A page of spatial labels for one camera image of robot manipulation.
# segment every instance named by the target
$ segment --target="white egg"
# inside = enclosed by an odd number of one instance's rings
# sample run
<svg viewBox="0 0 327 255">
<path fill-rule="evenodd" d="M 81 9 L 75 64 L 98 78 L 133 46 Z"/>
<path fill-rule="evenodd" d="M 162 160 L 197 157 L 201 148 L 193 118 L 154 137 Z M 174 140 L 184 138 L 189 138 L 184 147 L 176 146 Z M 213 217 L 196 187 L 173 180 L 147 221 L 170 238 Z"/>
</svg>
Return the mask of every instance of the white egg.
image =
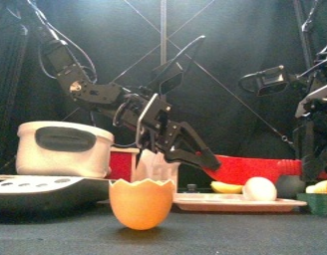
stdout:
<svg viewBox="0 0 327 255">
<path fill-rule="evenodd" d="M 273 183 L 262 177 L 250 177 L 242 186 L 242 197 L 249 201 L 273 201 L 276 189 Z"/>
</svg>

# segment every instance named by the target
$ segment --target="black device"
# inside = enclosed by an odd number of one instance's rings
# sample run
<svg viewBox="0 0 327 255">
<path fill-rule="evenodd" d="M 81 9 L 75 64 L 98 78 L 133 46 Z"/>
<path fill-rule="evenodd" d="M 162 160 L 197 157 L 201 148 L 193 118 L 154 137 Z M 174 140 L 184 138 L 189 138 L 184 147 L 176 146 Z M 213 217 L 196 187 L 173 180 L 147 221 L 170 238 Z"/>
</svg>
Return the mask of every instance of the black device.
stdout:
<svg viewBox="0 0 327 255">
<path fill-rule="evenodd" d="M 36 34 L 45 58 L 65 94 L 83 109 L 113 119 L 114 126 L 125 126 L 137 132 L 137 147 L 161 152 L 166 162 L 178 161 L 194 167 L 218 169 L 218 161 L 186 123 L 168 119 L 170 105 L 160 95 L 173 89 L 181 79 L 178 56 L 198 45 L 196 38 L 176 57 L 156 69 L 156 76 L 139 92 L 131 93 L 117 83 L 95 85 L 78 63 L 67 44 L 58 38 L 42 12 L 30 0 L 18 0 L 20 23 Z"/>
<path fill-rule="evenodd" d="M 237 85 L 257 96 L 273 95 L 289 85 L 299 91 L 292 147 L 301 160 L 300 178 L 315 181 L 320 171 L 327 172 L 327 44 L 303 74 L 289 75 L 279 66 L 244 76 Z"/>
</svg>

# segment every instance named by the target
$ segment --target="red container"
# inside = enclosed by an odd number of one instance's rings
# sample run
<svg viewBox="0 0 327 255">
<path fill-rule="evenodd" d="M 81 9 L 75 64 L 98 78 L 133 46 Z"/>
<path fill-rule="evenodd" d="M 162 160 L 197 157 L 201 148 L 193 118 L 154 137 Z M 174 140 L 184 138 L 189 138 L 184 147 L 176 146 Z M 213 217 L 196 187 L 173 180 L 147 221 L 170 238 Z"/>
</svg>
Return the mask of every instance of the red container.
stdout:
<svg viewBox="0 0 327 255">
<path fill-rule="evenodd" d="M 106 179 L 123 179 L 131 181 L 131 173 L 137 166 L 137 148 L 110 148 L 110 162 L 109 167 L 111 173 Z"/>
</svg>

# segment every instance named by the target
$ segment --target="metal pole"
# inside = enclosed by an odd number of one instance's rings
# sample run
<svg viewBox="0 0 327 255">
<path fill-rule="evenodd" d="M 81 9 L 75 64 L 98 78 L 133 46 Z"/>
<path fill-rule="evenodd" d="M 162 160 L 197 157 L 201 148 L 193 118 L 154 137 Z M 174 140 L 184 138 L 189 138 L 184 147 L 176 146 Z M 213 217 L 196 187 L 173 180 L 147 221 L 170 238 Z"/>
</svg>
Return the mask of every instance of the metal pole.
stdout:
<svg viewBox="0 0 327 255">
<path fill-rule="evenodd" d="M 295 15 L 296 15 L 297 31 L 299 31 L 299 38 L 300 38 L 301 49 L 303 49 L 305 68 L 309 69 L 312 67 L 313 60 L 311 57 L 312 54 L 311 54 L 311 49 L 309 49 L 308 31 L 303 31 L 303 29 L 301 29 L 301 25 L 304 22 L 304 15 L 303 15 L 299 0 L 293 0 L 293 9 L 295 9 Z"/>
<path fill-rule="evenodd" d="M 166 3 L 165 0 L 161 0 L 161 65 L 166 61 Z"/>
</svg>

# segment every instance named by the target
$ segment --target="orange egg shell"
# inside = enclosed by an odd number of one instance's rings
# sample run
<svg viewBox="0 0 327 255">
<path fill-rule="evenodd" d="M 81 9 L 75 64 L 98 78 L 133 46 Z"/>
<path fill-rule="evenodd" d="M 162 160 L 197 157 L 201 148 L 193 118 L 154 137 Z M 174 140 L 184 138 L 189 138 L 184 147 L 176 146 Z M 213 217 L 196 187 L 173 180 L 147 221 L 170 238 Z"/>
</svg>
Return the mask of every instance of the orange egg shell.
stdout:
<svg viewBox="0 0 327 255">
<path fill-rule="evenodd" d="M 172 204 L 173 184 L 145 179 L 109 184 L 109 198 L 118 221 L 131 229 L 146 230 L 166 218 Z"/>
</svg>

